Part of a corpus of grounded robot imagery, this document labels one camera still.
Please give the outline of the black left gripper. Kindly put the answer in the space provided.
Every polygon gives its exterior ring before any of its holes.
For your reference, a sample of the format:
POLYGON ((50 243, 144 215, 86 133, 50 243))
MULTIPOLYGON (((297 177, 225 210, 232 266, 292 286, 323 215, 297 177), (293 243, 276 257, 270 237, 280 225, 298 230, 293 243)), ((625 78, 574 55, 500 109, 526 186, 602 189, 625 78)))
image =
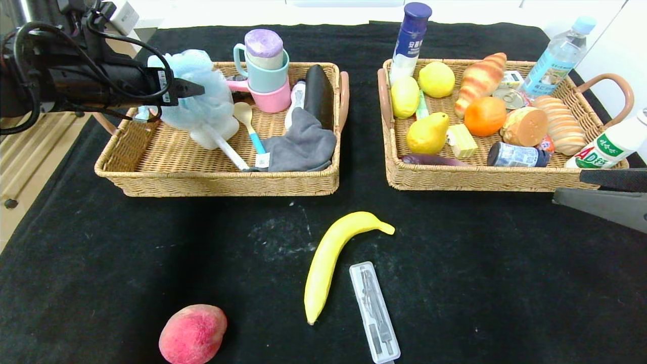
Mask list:
POLYGON ((184 99, 204 94, 203 85, 182 78, 169 77, 159 67, 143 65, 101 64, 106 77, 120 90, 110 86, 111 106, 171 106, 176 98, 184 99))

